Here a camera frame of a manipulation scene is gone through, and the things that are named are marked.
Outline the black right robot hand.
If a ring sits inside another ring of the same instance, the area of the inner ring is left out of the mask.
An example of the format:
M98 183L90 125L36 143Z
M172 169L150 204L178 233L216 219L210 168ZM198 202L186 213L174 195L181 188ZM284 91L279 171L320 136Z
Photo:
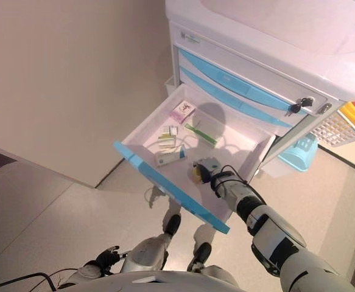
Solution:
M215 157L202 158L193 162L192 179L196 183L208 183L215 170L220 168L220 162Z

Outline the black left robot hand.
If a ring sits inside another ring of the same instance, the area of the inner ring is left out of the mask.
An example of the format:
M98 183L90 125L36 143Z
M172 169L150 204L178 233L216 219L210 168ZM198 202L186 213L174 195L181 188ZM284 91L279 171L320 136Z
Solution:
M128 251L119 252L119 246L116 245L107 248L105 251L100 253L96 258L96 262L100 266L101 270L109 271L115 263L118 263L127 256Z

